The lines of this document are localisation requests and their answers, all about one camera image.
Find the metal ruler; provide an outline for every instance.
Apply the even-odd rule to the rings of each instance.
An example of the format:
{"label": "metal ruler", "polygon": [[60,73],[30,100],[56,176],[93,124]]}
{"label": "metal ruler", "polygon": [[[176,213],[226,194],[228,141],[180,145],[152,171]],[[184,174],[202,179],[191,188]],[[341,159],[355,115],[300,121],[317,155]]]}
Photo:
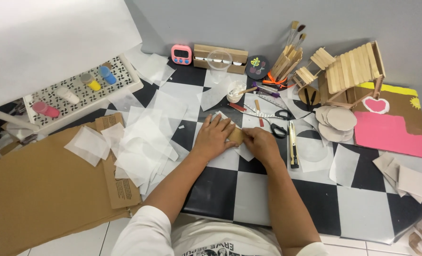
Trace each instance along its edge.
{"label": "metal ruler", "polygon": [[271,96],[271,95],[265,95],[264,93],[257,93],[257,95],[260,97],[260,98],[262,98],[262,99],[264,99],[264,100],[266,100],[267,102],[270,102],[270,103],[272,103],[272,104],[274,104],[275,106],[278,106],[278,107],[280,107],[280,108],[282,108],[282,109],[288,109],[287,108],[287,105],[285,104],[285,102],[281,99],[281,97],[278,97],[278,98],[276,98],[276,97],[273,97],[273,96]]}

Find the white wall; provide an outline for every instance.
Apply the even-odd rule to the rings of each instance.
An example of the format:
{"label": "white wall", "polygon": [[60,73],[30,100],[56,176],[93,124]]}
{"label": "white wall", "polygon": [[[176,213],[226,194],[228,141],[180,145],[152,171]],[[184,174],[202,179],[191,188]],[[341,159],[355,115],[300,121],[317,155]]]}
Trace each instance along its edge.
{"label": "white wall", "polygon": [[173,44],[249,51],[275,61],[292,20],[307,27],[303,60],[320,46],[341,54],[377,40],[385,83],[418,91],[422,106],[422,0],[126,0],[146,53]]}

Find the black scissors handle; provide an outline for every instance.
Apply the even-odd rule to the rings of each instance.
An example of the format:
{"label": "black scissors handle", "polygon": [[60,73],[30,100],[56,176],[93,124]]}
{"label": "black scissors handle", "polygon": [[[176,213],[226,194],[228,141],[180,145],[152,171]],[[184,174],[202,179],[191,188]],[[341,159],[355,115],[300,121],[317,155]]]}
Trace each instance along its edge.
{"label": "black scissors handle", "polygon": [[[281,113],[283,113],[283,112],[287,113],[287,116],[281,115]],[[292,116],[293,116],[292,115],[292,112],[288,111],[287,109],[278,110],[278,111],[276,111],[276,113],[274,113],[274,115],[276,117],[282,118],[284,120],[291,120],[292,119]]]}
{"label": "black scissors handle", "polygon": [[287,131],[275,123],[271,123],[271,131],[274,137],[277,137],[277,138],[287,137]]}

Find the table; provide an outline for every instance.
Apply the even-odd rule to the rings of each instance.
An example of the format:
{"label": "table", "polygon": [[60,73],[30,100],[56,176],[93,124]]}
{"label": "table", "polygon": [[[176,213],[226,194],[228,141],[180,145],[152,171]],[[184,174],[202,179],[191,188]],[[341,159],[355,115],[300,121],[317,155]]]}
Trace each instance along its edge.
{"label": "table", "polygon": [[[210,110],[202,111],[196,95],[214,85],[209,71],[192,65],[177,65],[171,59],[168,64],[176,71],[160,90],[188,103],[188,110],[180,124],[184,125],[184,128],[178,129],[172,138],[182,147],[191,150],[202,122],[208,114],[214,114],[216,111],[222,111],[240,127],[248,127],[248,124],[253,123],[247,115],[243,116],[230,108],[225,98]],[[253,82],[246,75],[229,73],[229,76],[234,80],[247,81],[249,86]],[[134,92],[134,96],[146,107],[159,87],[142,82],[144,88]],[[243,106],[243,102],[251,97],[253,95],[246,94],[237,104]],[[252,100],[246,103],[254,105]],[[260,103],[262,111],[274,106],[270,103],[265,105],[267,102],[263,100],[260,100]],[[301,101],[295,101],[295,104],[306,110]],[[92,122],[95,118],[115,112],[116,109],[110,104],[107,108],[101,108],[61,130]],[[320,139],[318,133],[313,130],[299,133],[297,136]],[[287,139],[276,141],[284,161],[288,164]],[[411,196],[401,198],[394,192],[372,163],[372,160],[379,157],[380,152],[377,149],[342,145],[360,154],[351,188],[331,181],[328,178],[329,170],[305,173],[289,170],[299,195],[319,233],[392,243],[422,219],[422,204],[417,203]],[[333,154],[337,146],[338,143],[333,142]],[[422,158],[400,154],[396,154],[396,158],[403,165],[414,166],[415,170],[422,172]],[[233,149],[229,149],[208,163],[192,186],[181,211],[203,218],[269,226],[266,185],[265,168],[257,159],[248,162]]]}

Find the yellow paint stripe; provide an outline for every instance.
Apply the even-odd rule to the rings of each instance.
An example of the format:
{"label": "yellow paint stripe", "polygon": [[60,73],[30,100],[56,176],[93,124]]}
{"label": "yellow paint stripe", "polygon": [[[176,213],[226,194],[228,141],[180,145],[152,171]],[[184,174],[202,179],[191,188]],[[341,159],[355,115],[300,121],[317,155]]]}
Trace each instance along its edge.
{"label": "yellow paint stripe", "polygon": [[[374,83],[373,82],[364,82],[364,83],[358,84],[356,86],[367,88],[367,89],[374,89]],[[416,92],[416,90],[413,90],[413,89],[410,89],[410,88],[402,88],[402,87],[398,87],[398,86],[392,86],[392,85],[388,85],[388,84],[382,84],[382,91],[389,91],[389,92],[399,93],[399,94],[403,94],[403,95],[418,96],[418,93]]]}

